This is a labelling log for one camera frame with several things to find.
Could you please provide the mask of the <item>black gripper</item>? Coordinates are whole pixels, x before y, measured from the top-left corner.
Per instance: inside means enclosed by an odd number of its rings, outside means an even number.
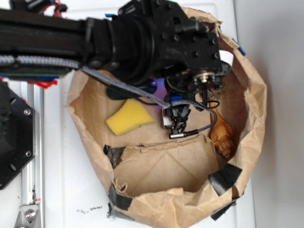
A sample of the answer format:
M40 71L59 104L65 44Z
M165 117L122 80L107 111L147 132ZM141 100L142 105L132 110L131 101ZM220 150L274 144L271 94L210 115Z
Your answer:
M134 40L131 71L122 73L122 81L135 85L157 76L183 93L223 87L231 64L220 57L217 35L178 3L132 0L119 9L118 21Z

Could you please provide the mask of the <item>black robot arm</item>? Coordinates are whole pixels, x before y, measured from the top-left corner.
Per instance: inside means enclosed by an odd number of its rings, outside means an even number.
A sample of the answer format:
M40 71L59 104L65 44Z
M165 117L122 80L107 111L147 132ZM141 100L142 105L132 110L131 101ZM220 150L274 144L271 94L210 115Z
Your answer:
M0 11L0 74L50 81L86 66L139 85L151 76L176 90L222 87L233 56L216 34L168 0L132 0L110 19L45 16L30 2L12 0Z

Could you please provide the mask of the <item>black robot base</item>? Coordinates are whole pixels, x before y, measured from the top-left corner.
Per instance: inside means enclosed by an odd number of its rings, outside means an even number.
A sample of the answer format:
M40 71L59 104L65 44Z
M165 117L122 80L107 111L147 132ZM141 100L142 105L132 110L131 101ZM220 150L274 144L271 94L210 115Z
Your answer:
M0 189L4 190L33 159L34 111L0 83Z

